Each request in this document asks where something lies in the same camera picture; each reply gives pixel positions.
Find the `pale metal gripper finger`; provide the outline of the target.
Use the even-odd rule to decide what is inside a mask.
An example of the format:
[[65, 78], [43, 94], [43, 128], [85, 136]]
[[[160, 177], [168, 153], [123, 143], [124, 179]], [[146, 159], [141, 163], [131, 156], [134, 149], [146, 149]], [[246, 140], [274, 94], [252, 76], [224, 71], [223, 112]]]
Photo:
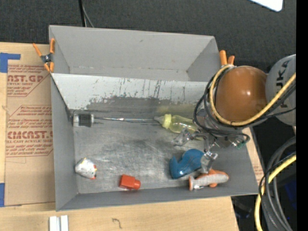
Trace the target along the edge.
[[192, 139], [192, 134], [189, 132], [187, 128], [184, 128], [177, 137], [175, 137], [171, 144], [173, 146], [183, 146], [187, 142], [189, 142]]
[[218, 154], [213, 152], [206, 152], [201, 157], [201, 173], [207, 174], [212, 169], [212, 164], [216, 160]]

